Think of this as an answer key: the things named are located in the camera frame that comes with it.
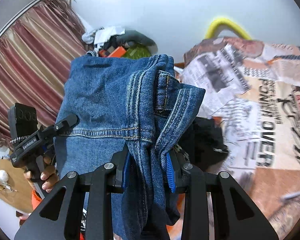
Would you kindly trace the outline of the person's left hand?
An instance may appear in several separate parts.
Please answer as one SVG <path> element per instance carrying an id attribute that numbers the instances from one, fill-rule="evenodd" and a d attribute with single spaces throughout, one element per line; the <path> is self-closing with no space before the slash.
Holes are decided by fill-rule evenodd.
<path id="1" fill-rule="evenodd" d="M 52 165 L 51 158 L 47 155 L 43 157 L 44 166 L 45 169 L 40 175 L 41 181 L 43 181 L 42 184 L 42 190 L 44 192 L 50 193 L 53 187 L 58 183 L 59 176 L 57 175 L 56 168 Z M 34 183 L 31 181 L 32 173 L 29 170 L 24 171 L 24 177 L 29 182 L 30 186 L 34 189 L 36 194 L 39 194 L 40 191 L 37 190 L 37 187 L 34 185 Z"/>

